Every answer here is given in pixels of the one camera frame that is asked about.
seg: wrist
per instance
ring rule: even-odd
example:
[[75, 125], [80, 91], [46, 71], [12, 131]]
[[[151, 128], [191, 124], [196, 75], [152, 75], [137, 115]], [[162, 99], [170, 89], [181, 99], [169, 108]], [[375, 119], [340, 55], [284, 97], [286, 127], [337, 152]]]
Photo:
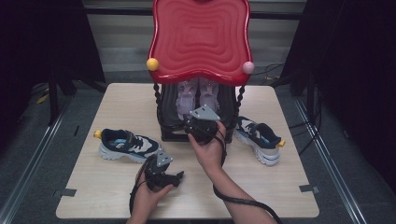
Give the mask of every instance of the wrist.
[[211, 166], [204, 169], [209, 179], [224, 172], [221, 166]]
[[127, 224], [145, 224], [148, 219], [149, 218], [147, 216], [137, 216], [136, 214], [132, 213]]

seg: black object in hand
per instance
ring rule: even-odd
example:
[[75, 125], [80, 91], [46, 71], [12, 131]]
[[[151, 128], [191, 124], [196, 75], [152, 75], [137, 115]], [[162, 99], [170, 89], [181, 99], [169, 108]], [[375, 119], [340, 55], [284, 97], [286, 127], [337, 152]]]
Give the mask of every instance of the black object in hand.
[[177, 175], [167, 175], [165, 171], [168, 168], [170, 161], [166, 160], [169, 159], [166, 158], [164, 161], [158, 160], [158, 156], [156, 154], [148, 157], [145, 176], [149, 189], [154, 190], [155, 187], [162, 189], [169, 184], [178, 187], [180, 184], [180, 179], [183, 177], [184, 171]]
[[188, 119], [184, 126], [186, 133], [192, 134], [195, 141], [204, 144], [209, 143], [218, 130], [218, 124], [214, 120], [192, 118]]

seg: red canopy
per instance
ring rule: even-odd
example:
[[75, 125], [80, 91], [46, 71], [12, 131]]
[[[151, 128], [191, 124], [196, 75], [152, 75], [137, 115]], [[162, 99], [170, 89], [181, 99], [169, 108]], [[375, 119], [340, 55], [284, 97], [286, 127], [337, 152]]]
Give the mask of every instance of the red canopy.
[[250, 77], [247, 0], [154, 0], [155, 32], [149, 58], [159, 67], [154, 82], [177, 83], [206, 77], [241, 86]]

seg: black cord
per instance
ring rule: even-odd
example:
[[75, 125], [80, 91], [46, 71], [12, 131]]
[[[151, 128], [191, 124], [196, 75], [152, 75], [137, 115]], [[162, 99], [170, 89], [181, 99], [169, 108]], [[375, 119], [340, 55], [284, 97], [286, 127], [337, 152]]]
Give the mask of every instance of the black cord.
[[129, 212], [132, 214], [132, 211], [134, 210], [134, 197], [136, 196], [137, 190], [139, 187], [145, 183], [147, 180], [143, 181], [142, 183], [139, 183], [140, 177], [143, 174], [143, 171], [145, 170], [147, 164], [149, 163], [149, 160], [145, 160], [143, 165], [140, 167], [139, 173], [136, 176], [136, 181], [134, 182], [134, 188], [132, 189], [132, 192], [130, 193], [131, 197], [129, 199]]
[[[219, 143], [221, 145], [221, 148], [222, 148], [222, 156], [221, 156], [221, 166], [222, 166], [224, 164], [224, 162], [225, 162], [225, 157], [227, 155], [227, 149], [226, 149], [224, 135], [222, 133], [220, 133], [220, 134], [223, 137], [223, 141], [221, 141], [221, 139], [219, 139], [217, 136], [213, 136], [213, 138], [216, 139], [217, 141], [219, 141]], [[220, 193], [216, 189], [215, 185], [213, 185], [213, 191], [215, 192], [215, 195], [218, 198], [222, 199], [225, 202], [239, 203], [239, 204], [245, 204], [245, 205], [251, 205], [251, 206], [260, 207], [260, 208], [266, 210], [274, 218], [276, 223], [282, 224], [282, 220], [280, 220], [280, 218], [276, 214], [276, 212], [270, 206], [266, 205], [265, 203], [260, 203], [260, 202], [257, 202], [257, 201], [252, 201], [252, 200], [247, 200], [247, 199], [238, 199], [238, 198], [228, 197], [228, 196]]]
[[[271, 63], [268, 64], [267, 66], [265, 66], [265, 70], [263, 72], [259, 72], [259, 73], [253, 73], [251, 74], [251, 76], [258, 76], [258, 75], [263, 75], [263, 74], [267, 74], [275, 69], [277, 69], [279, 66], [283, 65], [284, 63]], [[274, 66], [273, 68], [271, 68], [270, 70], [267, 70], [268, 67], [270, 66]]]
[[261, 86], [264, 85], [265, 82], [267, 82], [267, 80], [268, 80], [268, 73], [271, 72], [271, 71], [273, 71], [274, 69], [278, 68], [280, 65], [283, 65], [283, 63], [280, 63], [280, 64], [275, 64], [275, 63], [274, 63], [274, 64], [270, 64], [270, 65], [268, 65], [268, 66], [265, 67], [265, 70], [264, 70], [265, 79], [264, 79], [264, 81], [260, 84]]
[[321, 114], [322, 114], [321, 113], [322, 100], [323, 100], [322, 95], [320, 94], [319, 91], [317, 91], [317, 105], [316, 105], [317, 112], [315, 114], [315, 119], [318, 118], [318, 127], [314, 133], [314, 136], [312, 136], [311, 140], [309, 140], [309, 142], [305, 145], [305, 147], [298, 153], [299, 156], [301, 156], [306, 151], [306, 149], [314, 142], [314, 140], [319, 135], [319, 130], [320, 130], [321, 121], [322, 121], [322, 116], [321, 116]]

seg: gray floor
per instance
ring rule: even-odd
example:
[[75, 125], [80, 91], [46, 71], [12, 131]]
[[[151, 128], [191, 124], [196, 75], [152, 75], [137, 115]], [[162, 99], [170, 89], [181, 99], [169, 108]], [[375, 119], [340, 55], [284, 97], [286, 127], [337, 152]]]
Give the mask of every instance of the gray floor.
[[[147, 82], [147, 74], [135, 74], [128, 78], [118, 76], [109, 82]], [[262, 77], [254, 77], [249, 84], [261, 84]], [[78, 92], [70, 98], [70, 105], [64, 111], [64, 118], [52, 139], [43, 161], [38, 164], [37, 173], [21, 204], [12, 218], [12, 223], [124, 223], [125, 220], [61, 220], [55, 216], [56, 207], [60, 201], [53, 197], [53, 192], [66, 186], [78, 153], [82, 147], [88, 130], [91, 127], [96, 110], [103, 94], [77, 83]], [[7, 145], [7, 153], [0, 159], [0, 206], [4, 206], [13, 192], [20, 176], [23, 174], [35, 149], [45, 134], [49, 121], [49, 102], [36, 104], [35, 100], [41, 93], [32, 96], [18, 131]], [[276, 88], [276, 94], [281, 104], [289, 126], [301, 123], [295, 98], [290, 96], [289, 86]], [[66, 102], [67, 97], [61, 95], [60, 102]], [[305, 126], [290, 129], [297, 150], [302, 150], [310, 141], [310, 135]], [[346, 139], [343, 127], [324, 104], [322, 107], [322, 123], [320, 135], [324, 139], [332, 158], [345, 179], [352, 195], [366, 218], [367, 223], [396, 223], [396, 198], [362, 157], [353, 140]], [[284, 223], [353, 223], [346, 210], [329, 172], [319, 156], [315, 144], [311, 144], [302, 154], [309, 182], [318, 187], [315, 195], [320, 209], [318, 217], [313, 219], [283, 219]], [[188, 223], [187, 220], [150, 221], [150, 223]], [[194, 220], [192, 223], [218, 223], [216, 220]]]

